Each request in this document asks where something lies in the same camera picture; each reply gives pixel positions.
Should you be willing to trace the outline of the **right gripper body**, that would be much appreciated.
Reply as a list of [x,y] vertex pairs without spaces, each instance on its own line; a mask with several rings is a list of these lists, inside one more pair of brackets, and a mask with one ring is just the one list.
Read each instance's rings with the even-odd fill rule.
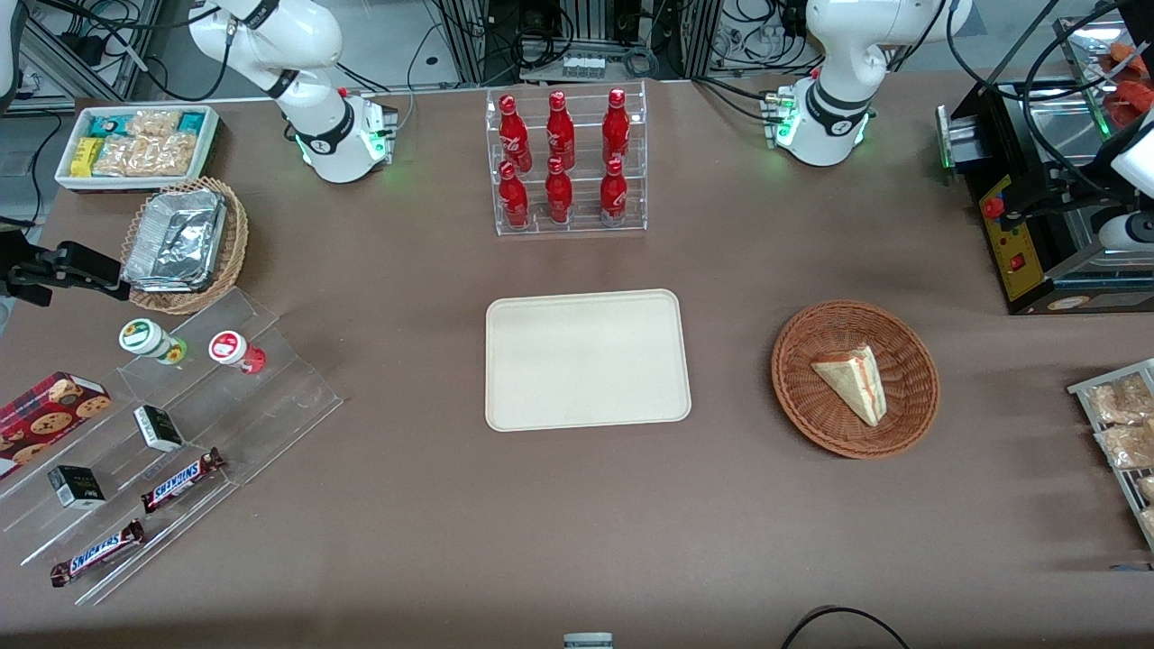
[[33,274],[53,273],[50,251],[28,243],[24,234],[1,234],[1,273],[25,270]]

